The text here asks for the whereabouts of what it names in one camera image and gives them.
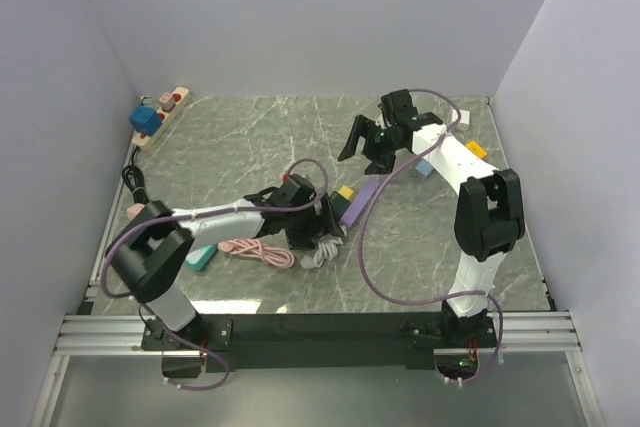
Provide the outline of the purple power strip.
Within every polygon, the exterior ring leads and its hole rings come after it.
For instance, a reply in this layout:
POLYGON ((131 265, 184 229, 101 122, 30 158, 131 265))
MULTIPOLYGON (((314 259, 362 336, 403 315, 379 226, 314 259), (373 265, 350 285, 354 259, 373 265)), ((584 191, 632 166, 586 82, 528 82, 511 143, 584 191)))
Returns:
POLYGON ((345 213, 340 219, 340 224, 346 229, 354 226, 356 221, 365 212, 374 194, 378 190, 380 182, 376 178, 369 178, 364 187, 356 194, 345 213))

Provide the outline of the yellow white plug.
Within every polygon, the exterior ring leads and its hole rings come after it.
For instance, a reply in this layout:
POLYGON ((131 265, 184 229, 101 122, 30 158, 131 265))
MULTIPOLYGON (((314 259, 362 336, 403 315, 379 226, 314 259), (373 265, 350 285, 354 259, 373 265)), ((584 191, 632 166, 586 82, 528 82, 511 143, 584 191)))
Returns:
POLYGON ((339 190, 338 193, 344 197, 345 199, 352 201, 355 198, 355 191, 353 189, 351 189, 350 187, 343 185, 339 190))

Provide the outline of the light blue plug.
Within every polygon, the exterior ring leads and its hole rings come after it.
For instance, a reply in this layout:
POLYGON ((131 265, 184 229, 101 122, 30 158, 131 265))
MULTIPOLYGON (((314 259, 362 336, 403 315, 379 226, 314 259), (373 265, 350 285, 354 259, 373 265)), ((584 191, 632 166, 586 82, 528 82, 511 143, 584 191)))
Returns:
POLYGON ((416 163, 415 170, 419 172, 424 178, 428 178, 433 173, 434 168, 429 162, 421 159, 416 163))

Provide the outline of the pink power strip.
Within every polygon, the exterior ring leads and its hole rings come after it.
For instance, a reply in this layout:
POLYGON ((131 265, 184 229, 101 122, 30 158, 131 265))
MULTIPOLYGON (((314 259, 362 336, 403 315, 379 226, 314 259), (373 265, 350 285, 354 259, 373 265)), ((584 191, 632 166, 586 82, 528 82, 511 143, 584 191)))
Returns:
POLYGON ((263 237, 257 237, 264 223, 262 211, 249 201, 240 199, 216 207, 173 209, 169 215, 178 220, 180 227, 191 232, 193 243, 189 253, 216 245, 217 252, 261 261, 277 268, 292 267, 295 258, 289 250, 271 247, 261 240, 263 237))

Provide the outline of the yellow cube socket adapter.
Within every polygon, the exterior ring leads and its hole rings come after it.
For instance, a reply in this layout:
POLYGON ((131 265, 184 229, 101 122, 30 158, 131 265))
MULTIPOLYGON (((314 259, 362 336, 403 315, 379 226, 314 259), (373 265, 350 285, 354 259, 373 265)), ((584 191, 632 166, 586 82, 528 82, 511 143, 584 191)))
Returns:
POLYGON ((466 148, 479 159, 485 159, 488 156, 487 151, 475 141, 468 142, 466 148))

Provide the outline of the teal power strip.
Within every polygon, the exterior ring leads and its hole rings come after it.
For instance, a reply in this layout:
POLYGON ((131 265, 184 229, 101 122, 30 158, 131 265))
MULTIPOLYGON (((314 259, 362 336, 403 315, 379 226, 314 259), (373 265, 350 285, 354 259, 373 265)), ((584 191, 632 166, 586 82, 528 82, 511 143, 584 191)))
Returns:
POLYGON ((185 265, 194 272, 202 271, 218 250, 216 245, 208 245, 191 251, 185 258, 185 265))

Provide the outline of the dark green cube socket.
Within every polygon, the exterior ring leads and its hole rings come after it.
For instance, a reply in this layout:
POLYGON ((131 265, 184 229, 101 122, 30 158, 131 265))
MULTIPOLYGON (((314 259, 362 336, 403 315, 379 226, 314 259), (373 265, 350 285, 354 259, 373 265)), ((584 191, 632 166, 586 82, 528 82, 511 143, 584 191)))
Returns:
POLYGON ((351 201, 343 197, 338 192, 333 192, 330 195, 330 202, 334 216, 337 220, 340 220, 351 206, 351 201))

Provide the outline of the white plug adapter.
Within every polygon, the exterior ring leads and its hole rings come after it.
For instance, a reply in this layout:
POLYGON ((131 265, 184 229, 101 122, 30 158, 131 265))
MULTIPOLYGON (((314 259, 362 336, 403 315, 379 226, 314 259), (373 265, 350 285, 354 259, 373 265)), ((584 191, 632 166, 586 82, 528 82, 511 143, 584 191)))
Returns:
POLYGON ((456 130, 467 131, 470 127, 470 112, 464 109, 453 110, 450 122, 456 130))

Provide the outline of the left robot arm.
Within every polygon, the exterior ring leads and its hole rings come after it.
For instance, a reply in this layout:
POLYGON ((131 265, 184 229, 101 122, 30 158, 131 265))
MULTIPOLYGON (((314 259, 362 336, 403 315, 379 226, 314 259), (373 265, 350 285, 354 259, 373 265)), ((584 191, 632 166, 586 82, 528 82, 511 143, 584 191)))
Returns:
POLYGON ((161 201, 150 202, 109 246, 106 265, 164 324, 166 339, 186 349, 197 342, 202 325, 175 285, 187 255, 207 245, 280 232, 293 250, 314 249, 326 236, 345 236, 328 195, 305 177, 289 174, 278 187, 209 209, 171 210, 161 201))

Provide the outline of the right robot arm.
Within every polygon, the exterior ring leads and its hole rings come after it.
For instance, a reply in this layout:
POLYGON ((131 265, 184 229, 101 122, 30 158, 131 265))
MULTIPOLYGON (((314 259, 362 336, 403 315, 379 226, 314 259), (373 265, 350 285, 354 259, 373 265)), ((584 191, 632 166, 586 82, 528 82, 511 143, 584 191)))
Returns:
POLYGON ((425 114, 406 118, 388 127, 358 115, 341 161, 354 156, 360 139, 370 160, 367 175, 384 175, 366 210, 361 227, 366 228, 374 206, 406 162, 395 168, 396 152, 406 149, 417 161, 424 160, 457 195, 454 236, 461 250, 455 279, 441 299, 443 317, 439 334, 444 342, 460 346, 478 328, 490 302, 489 294, 497 270, 525 233, 521 182, 512 169, 499 170, 479 158, 442 123, 432 123, 425 114))

